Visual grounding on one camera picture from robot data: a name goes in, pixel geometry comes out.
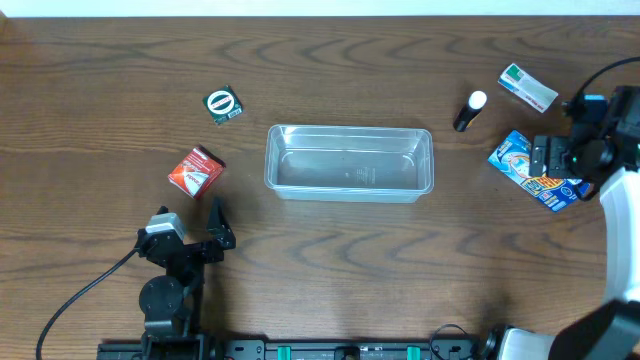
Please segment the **blue fever patch packet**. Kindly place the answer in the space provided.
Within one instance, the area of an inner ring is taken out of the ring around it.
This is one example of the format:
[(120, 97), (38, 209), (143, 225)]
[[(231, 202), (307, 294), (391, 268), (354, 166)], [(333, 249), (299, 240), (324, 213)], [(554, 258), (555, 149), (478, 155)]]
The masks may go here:
[(489, 156), (488, 162), (554, 213), (585, 195), (590, 185), (575, 179), (529, 175), (531, 143), (513, 130)]

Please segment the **black tube with white cap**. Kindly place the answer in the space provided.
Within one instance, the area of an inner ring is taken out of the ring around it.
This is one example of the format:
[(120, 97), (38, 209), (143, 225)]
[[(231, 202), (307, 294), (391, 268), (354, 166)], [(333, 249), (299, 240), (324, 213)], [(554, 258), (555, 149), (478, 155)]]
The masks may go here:
[(488, 96), (484, 91), (474, 91), (456, 116), (453, 128), (457, 132), (464, 132), (482, 111), (487, 100)]

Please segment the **white green medicine box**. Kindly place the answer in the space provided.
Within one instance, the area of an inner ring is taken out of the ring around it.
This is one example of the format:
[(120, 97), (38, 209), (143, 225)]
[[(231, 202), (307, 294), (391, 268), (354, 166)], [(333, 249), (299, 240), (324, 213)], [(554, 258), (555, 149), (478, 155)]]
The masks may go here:
[(515, 63), (505, 68), (498, 83), (540, 113), (544, 113), (558, 96), (556, 91), (540, 83)]

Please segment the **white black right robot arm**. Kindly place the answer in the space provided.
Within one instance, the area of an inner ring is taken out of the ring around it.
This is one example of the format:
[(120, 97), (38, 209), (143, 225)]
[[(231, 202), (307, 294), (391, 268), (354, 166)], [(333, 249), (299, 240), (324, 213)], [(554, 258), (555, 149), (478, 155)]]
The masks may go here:
[(530, 194), (591, 202), (603, 220), (603, 269), (597, 305), (555, 334), (495, 329), (486, 359), (635, 359), (639, 344), (639, 89), (610, 97), (578, 92), (565, 106), (566, 135), (507, 138), (489, 160), (520, 175)]

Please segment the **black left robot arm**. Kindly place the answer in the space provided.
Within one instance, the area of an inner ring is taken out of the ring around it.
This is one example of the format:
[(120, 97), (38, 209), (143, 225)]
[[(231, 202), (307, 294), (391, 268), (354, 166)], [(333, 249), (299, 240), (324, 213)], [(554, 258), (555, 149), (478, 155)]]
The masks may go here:
[(219, 342), (200, 327), (204, 267), (224, 260), (236, 247), (236, 237), (216, 197), (208, 216), (210, 239), (186, 244), (186, 227), (177, 214), (161, 207), (138, 231), (134, 250), (165, 270), (149, 280), (139, 294), (145, 332), (141, 338), (143, 360), (222, 359)]

